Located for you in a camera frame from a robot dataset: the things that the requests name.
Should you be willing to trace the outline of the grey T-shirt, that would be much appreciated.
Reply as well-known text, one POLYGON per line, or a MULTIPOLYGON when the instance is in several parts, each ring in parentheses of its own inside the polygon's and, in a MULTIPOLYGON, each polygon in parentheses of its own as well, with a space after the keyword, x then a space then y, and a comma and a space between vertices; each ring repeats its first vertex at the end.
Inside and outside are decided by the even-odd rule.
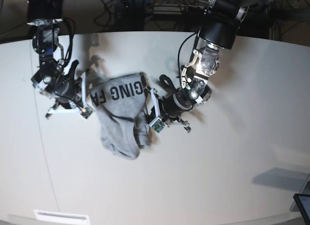
POLYGON ((104 81, 90 90, 101 125, 101 143, 113 155, 134 160, 149 146, 144 75, 136 73, 104 81))

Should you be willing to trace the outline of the black tablet screen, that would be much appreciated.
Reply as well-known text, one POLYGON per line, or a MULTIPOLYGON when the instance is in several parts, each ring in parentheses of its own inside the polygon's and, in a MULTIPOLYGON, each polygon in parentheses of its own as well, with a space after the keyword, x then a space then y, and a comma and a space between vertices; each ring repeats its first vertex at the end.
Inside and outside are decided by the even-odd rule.
POLYGON ((310 195, 296 193, 294 195, 294 201, 299 208, 305 224, 310 225, 310 195))

